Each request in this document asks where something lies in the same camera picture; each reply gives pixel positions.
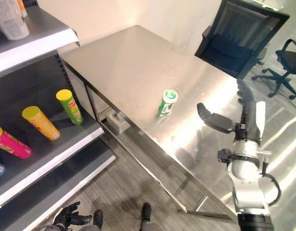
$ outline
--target pink chip can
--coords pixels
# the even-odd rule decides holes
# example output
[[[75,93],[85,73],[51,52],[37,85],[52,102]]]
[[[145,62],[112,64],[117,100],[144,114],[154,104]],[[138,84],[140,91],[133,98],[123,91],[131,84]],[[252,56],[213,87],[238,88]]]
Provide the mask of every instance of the pink chip can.
[[[30,147],[17,140],[15,137],[4,131],[1,127],[0,148],[21,159],[28,158],[32,153],[32,149]]]

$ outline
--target person's foot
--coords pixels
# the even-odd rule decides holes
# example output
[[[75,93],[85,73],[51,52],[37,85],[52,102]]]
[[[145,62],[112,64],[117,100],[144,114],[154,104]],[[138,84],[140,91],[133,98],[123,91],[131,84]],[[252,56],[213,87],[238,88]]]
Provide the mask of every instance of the person's foot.
[[[144,203],[142,209],[142,221],[148,220],[150,221],[150,214],[151,214],[151,206],[149,203]]]
[[[97,225],[99,229],[102,228],[103,225],[103,214],[101,210],[97,210],[94,214],[93,224]]]

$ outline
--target lime green chip can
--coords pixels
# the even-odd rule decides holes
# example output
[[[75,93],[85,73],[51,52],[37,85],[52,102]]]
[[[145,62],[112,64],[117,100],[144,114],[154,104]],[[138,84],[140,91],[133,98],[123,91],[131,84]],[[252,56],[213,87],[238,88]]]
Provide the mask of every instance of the lime green chip can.
[[[76,105],[76,102],[70,90],[60,90],[56,93],[56,99],[58,99],[61,102],[62,107],[65,109],[71,121],[75,125],[80,125],[83,123],[83,117],[78,106]]]
[[[177,102],[178,93],[175,90],[165,90],[162,97],[162,103],[159,106],[159,114],[169,115],[173,105]]]

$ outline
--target gray shelving unit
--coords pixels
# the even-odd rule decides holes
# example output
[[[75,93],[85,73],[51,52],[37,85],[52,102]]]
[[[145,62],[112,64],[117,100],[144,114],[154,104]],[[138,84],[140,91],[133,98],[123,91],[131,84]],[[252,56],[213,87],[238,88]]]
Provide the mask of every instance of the gray shelving unit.
[[[0,32],[0,126],[33,149],[19,159],[0,149],[0,230],[30,231],[106,168],[113,152],[98,137],[103,129],[84,108],[70,83],[59,47],[78,42],[75,32],[44,10],[25,1],[30,35],[9,41]],[[84,122],[74,125],[55,98],[69,89]],[[36,105],[61,136],[47,140],[22,118]]]
[[[11,41],[0,31],[0,77],[57,48],[78,42],[70,27],[38,6],[26,11],[25,22],[30,32],[27,37]]]
[[[102,141],[94,141],[0,209],[0,230],[32,230],[114,159]]]
[[[84,123],[79,126],[74,125],[65,112],[51,119],[61,133],[55,141],[48,141],[35,128],[25,131],[19,139],[26,140],[33,149],[33,153],[26,160],[2,153],[0,161],[7,166],[7,169],[0,177],[0,208],[30,184],[103,134],[101,126],[84,109],[81,109],[81,112]]]

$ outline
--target mesh chair back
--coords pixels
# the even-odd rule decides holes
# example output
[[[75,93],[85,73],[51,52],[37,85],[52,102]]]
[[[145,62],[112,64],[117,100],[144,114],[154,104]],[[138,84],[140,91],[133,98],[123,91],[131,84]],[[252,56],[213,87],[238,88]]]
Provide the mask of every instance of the mesh chair back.
[[[242,0],[222,0],[208,37],[218,34],[258,55],[288,18]]]

